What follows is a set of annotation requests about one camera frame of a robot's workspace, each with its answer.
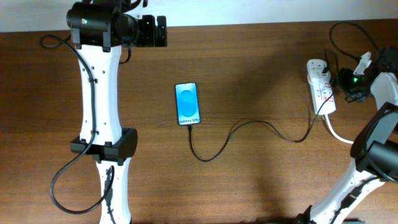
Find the blue Galaxy smartphone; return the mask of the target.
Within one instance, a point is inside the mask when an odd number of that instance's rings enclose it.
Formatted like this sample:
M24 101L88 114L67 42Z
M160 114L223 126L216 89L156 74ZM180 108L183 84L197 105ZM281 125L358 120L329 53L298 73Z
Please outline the blue Galaxy smartphone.
M196 83L175 85L177 118L180 126L199 124L201 122Z

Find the white power strip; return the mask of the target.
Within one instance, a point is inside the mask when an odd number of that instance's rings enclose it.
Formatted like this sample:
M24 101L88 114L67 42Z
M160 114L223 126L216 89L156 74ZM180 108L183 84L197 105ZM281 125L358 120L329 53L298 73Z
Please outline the white power strip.
M336 110L335 99L332 96L333 90L329 82L314 83L311 81L312 70L323 69L329 71L328 65L324 60L311 59L307 62L307 80L310 85L314 112L317 115L330 114Z

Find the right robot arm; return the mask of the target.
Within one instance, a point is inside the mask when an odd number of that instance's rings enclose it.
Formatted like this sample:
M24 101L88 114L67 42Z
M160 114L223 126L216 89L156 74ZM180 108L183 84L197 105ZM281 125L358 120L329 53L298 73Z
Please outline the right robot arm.
M373 96L377 112L352 142L343 177L320 202L298 214L295 223L343 223L373 190L397 182L397 143L389 140L397 130L397 49L379 50L375 60L370 56L361 56L355 70L341 69L334 80L326 62L307 64L316 112L327 114L323 104L333 101L334 87L345 93L348 102Z

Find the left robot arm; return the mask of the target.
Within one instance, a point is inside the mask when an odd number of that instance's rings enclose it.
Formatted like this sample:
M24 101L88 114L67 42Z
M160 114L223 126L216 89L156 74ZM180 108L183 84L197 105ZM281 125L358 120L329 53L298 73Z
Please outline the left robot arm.
M122 49L167 46L164 16L144 15L147 1L82 1L67 12L72 43L80 56L83 94L81 131L72 152L92 155L99 172L101 223L131 223L128 171L137 130L118 115L118 68Z

